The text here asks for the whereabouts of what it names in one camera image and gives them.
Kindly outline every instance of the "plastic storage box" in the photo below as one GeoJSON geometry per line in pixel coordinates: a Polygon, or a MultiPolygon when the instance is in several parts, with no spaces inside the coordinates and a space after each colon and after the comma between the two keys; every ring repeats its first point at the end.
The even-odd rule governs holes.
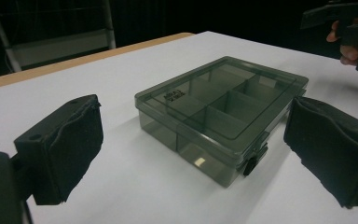
{"type": "Polygon", "coordinates": [[[224,187],[248,175],[308,79],[224,57],[135,95],[141,127],[224,187]]]}

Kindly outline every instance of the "box compartment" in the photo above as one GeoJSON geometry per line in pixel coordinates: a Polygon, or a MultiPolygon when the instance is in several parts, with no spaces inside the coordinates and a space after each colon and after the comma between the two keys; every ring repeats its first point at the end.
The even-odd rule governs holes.
{"type": "Polygon", "coordinates": [[[308,79],[224,57],[135,95],[141,127],[224,187],[248,175],[308,79]]]}

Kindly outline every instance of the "white table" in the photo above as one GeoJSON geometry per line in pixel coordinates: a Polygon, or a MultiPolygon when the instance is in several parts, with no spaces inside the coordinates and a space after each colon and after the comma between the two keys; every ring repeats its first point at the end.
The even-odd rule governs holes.
{"type": "Polygon", "coordinates": [[[34,223],[358,223],[283,142],[227,189],[141,130],[134,95],[205,63],[232,56],[310,79],[306,96],[358,118],[358,73],[308,53],[206,32],[0,88],[0,151],[67,101],[96,93],[104,140],[68,202],[36,206],[34,223]]]}

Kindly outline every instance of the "finger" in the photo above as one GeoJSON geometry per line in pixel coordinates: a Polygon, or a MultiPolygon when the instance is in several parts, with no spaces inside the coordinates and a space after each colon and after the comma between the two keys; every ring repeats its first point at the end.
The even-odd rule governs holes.
{"type": "Polygon", "coordinates": [[[333,31],[336,31],[337,28],[338,28],[338,21],[335,21],[335,22],[333,22],[333,24],[331,24],[331,29],[332,29],[333,31]]]}
{"type": "Polygon", "coordinates": [[[338,37],[336,35],[336,29],[338,28],[338,21],[333,22],[331,24],[331,32],[328,34],[326,41],[327,42],[335,42],[338,40],[338,37]]]}
{"type": "Polygon", "coordinates": [[[327,42],[335,42],[338,40],[338,37],[336,36],[336,31],[331,31],[330,34],[328,34],[326,41],[327,42]]]}
{"type": "Polygon", "coordinates": [[[341,46],[339,51],[341,52],[342,56],[351,61],[358,59],[358,50],[353,46],[341,46]]]}
{"type": "Polygon", "coordinates": [[[341,58],[339,59],[341,61],[342,64],[345,65],[356,65],[357,64],[357,60],[351,60],[349,58],[345,58],[344,56],[341,56],[341,58]]]}

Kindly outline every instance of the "black padded block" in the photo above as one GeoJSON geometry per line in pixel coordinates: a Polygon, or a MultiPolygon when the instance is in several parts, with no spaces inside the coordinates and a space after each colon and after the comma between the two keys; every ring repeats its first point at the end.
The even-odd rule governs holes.
{"type": "Polygon", "coordinates": [[[65,202],[89,169],[103,142],[100,106],[96,95],[72,100],[14,141],[37,204],[65,202]]]}
{"type": "Polygon", "coordinates": [[[341,206],[358,206],[358,119],[323,102],[296,97],[284,141],[341,206]]]}

